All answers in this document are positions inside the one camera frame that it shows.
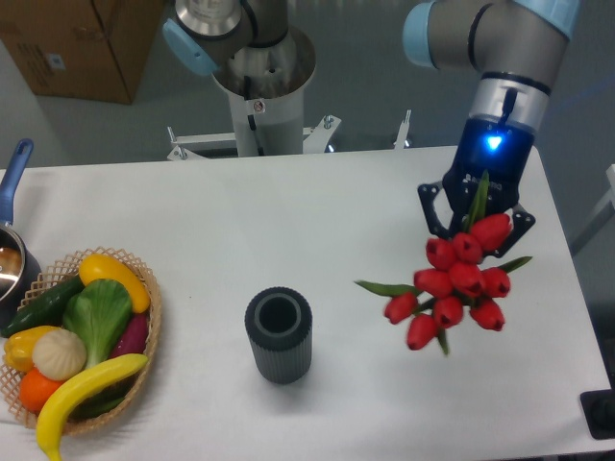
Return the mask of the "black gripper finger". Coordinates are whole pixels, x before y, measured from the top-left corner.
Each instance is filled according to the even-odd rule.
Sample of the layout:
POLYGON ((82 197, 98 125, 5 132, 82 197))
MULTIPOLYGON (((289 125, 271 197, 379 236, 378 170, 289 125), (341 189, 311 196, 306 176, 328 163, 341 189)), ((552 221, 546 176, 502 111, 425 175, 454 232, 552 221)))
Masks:
POLYGON ((452 216, 448 226, 440 220, 436 210, 437 196, 444 191, 443 182, 422 183, 417 192, 430 234, 445 240, 451 240, 461 228, 461 215, 451 209, 452 216))
POLYGON ((536 223, 535 217, 531 213, 529 213, 522 205, 515 205, 510 209, 510 211, 510 234, 497 249, 487 252, 487 256, 502 258, 536 223))

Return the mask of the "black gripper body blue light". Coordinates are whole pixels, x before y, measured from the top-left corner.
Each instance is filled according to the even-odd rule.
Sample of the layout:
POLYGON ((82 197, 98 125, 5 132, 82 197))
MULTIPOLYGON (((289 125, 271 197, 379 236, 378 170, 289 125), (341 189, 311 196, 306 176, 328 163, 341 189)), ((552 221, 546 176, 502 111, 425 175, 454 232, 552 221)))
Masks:
POLYGON ((453 226, 460 226, 474 200, 484 173, 489 176, 491 201, 485 214, 505 212, 519 202, 519 182, 534 136, 524 130, 482 119, 466 121, 453 164, 443 187, 453 211, 453 226))

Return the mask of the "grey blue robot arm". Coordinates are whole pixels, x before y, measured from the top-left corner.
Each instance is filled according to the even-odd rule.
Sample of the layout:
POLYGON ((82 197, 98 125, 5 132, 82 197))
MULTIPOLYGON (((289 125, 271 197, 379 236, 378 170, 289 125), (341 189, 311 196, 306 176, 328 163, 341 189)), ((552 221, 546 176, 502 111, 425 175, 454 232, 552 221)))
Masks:
MULTIPOLYGON (((413 63, 473 68, 480 83, 455 158, 418 193, 433 235, 451 238, 480 216, 507 213, 505 255, 533 226, 519 183, 566 48, 576 1, 429 1, 407 15, 402 44, 413 63)), ((184 67, 227 93, 243 157, 301 154, 304 90, 315 70, 309 38, 284 1, 179 1, 162 27, 184 67)))

